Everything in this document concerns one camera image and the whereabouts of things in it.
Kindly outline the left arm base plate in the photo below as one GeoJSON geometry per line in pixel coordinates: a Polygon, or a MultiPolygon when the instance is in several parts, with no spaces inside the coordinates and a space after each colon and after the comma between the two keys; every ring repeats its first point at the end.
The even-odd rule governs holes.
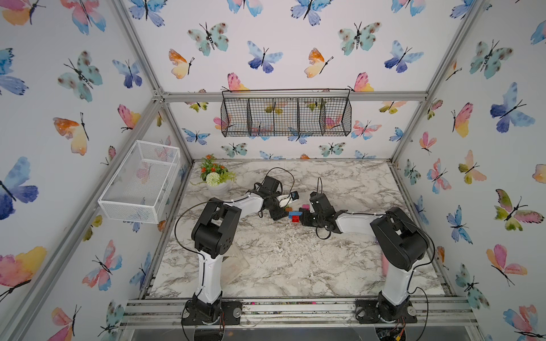
{"type": "Polygon", "coordinates": [[[206,325],[239,325],[243,314],[243,304],[240,301],[217,300],[214,303],[204,303],[198,299],[187,301],[181,324],[184,326],[206,325]]]}

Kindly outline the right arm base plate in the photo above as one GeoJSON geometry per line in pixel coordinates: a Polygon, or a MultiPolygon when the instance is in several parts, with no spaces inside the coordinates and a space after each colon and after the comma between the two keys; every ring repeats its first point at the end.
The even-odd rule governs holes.
{"type": "Polygon", "coordinates": [[[417,312],[410,299],[400,305],[392,305],[386,300],[357,300],[355,319],[360,324],[379,323],[417,323],[417,312]]]}

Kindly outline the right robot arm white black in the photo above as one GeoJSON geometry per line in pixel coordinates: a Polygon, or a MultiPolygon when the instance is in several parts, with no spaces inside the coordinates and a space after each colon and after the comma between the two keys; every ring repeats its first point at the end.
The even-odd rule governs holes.
{"type": "Polygon", "coordinates": [[[399,207],[384,213],[335,210],[323,193],[313,192],[310,208],[299,209],[301,223],[332,234],[369,234],[376,238],[388,262],[385,285],[378,294],[375,320],[396,321],[410,306],[409,287],[415,268],[430,246],[427,235],[399,207]]]}

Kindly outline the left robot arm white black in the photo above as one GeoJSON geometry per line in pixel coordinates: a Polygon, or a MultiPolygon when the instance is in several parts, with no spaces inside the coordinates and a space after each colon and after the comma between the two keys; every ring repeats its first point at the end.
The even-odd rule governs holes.
{"type": "Polygon", "coordinates": [[[274,221],[280,220],[289,215],[289,204],[299,199],[297,191],[281,194],[281,187],[277,179],[266,176],[243,197],[231,200],[213,197],[202,203],[204,209],[191,233],[192,252],[199,257],[200,280],[185,310],[204,323],[212,324],[223,316],[220,283],[223,256],[233,244],[240,219],[267,210],[274,221]]]}

